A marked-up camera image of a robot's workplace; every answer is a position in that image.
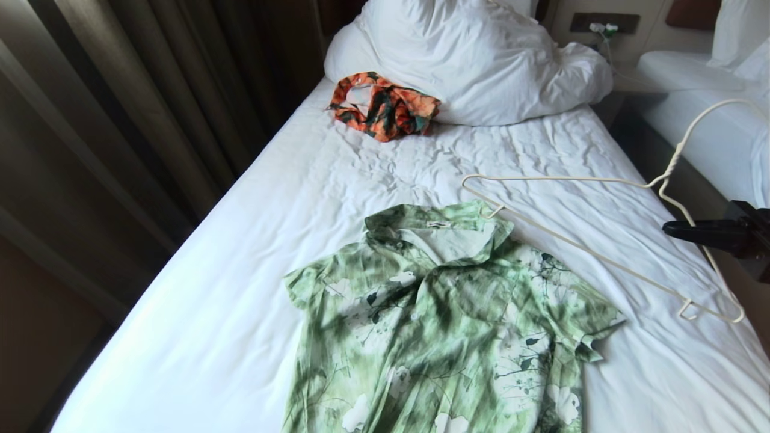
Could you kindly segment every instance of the wall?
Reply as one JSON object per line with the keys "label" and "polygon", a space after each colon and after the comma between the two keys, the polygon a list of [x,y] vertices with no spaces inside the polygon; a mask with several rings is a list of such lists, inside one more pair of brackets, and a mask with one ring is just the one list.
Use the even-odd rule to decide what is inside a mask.
{"label": "wall", "polygon": [[26,431],[104,324],[0,237],[0,431]]}
{"label": "wall", "polygon": [[614,61],[636,63],[642,53],[652,50],[710,52],[712,32],[676,29],[665,23],[674,0],[560,0],[551,6],[554,21],[551,36],[560,45],[569,42],[592,43],[598,37],[592,33],[572,33],[570,24],[575,12],[617,12],[640,15],[633,35],[618,34],[612,41]]}

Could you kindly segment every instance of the bed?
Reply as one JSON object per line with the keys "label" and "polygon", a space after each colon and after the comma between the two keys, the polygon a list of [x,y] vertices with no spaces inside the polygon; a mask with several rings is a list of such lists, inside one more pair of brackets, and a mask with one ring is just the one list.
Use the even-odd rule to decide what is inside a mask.
{"label": "bed", "polygon": [[[476,198],[466,174],[641,177],[588,108],[512,126],[436,124],[380,143],[324,110],[323,79],[154,280],[57,419],[54,433],[279,431],[303,315],[281,277],[360,239],[402,203]],[[672,216],[619,184],[483,183],[526,217],[709,307],[736,314]],[[628,322],[584,369],[587,431],[770,431],[770,361],[751,324],[676,316],[681,302],[535,227]]]}
{"label": "bed", "polygon": [[[760,86],[712,68],[711,55],[687,52],[648,52],[637,69],[668,91],[659,101],[636,99],[644,120],[672,145],[690,122],[725,99],[743,98],[768,112]],[[695,130],[685,158],[725,197],[768,206],[767,123],[747,106],[728,106],[713,112]]]}

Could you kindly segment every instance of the dark brown curtain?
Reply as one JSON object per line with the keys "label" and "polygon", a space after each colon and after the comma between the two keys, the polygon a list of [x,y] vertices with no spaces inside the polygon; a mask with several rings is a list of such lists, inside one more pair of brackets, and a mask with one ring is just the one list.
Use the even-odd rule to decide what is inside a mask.
{"label": "dark brown curtain", "polygon": [[0,234],[119,323],[323,75],[313,0],[2,0]]}

